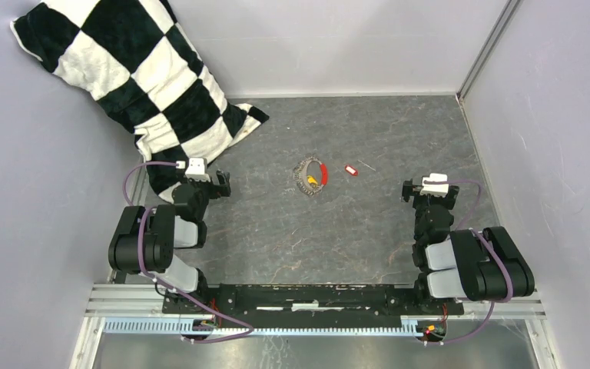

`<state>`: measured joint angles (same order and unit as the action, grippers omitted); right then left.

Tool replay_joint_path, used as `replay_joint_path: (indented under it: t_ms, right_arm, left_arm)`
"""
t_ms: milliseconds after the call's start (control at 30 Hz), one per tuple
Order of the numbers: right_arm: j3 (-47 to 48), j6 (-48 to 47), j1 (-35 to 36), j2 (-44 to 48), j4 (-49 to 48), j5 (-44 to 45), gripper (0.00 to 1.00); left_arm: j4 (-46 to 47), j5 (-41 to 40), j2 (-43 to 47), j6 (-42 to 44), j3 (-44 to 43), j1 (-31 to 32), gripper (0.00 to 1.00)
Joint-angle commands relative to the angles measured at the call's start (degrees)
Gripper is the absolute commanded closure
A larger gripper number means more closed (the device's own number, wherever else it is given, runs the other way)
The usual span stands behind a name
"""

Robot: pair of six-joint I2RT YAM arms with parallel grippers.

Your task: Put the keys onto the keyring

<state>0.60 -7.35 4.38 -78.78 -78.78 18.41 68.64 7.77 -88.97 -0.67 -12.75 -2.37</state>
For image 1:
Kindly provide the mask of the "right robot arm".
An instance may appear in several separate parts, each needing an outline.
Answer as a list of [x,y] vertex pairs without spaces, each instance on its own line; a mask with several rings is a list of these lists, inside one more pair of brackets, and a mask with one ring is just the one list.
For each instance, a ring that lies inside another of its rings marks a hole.
[[465,226],[467,216],[455,220],[461,184],[432,173],[402,186],[415,211],[412,257],[421,271],[413,304],[424,314],[447,299],[507,302],[535,291],[534,274],[504,227],[477,231]]

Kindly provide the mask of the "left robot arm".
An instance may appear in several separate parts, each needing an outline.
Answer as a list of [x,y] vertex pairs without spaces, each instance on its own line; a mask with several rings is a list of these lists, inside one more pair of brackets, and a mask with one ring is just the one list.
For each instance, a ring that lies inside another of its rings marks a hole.
[[108,248],[108,263],[116,272],[141,274],[142,256],[151,280],[165,281],[175,294],[182,290],[181,303],[192,313],[201,313],[210,305],[210,292],[203,273],[181,261],[178,249],[202,248],[207,238],[204,216],[209,202],[231,195],[230,174],[217,171],[217,183],[183,178],[170,191],[171,204],[160,204],[147,216],[146,208],[127,206],[120,217]]

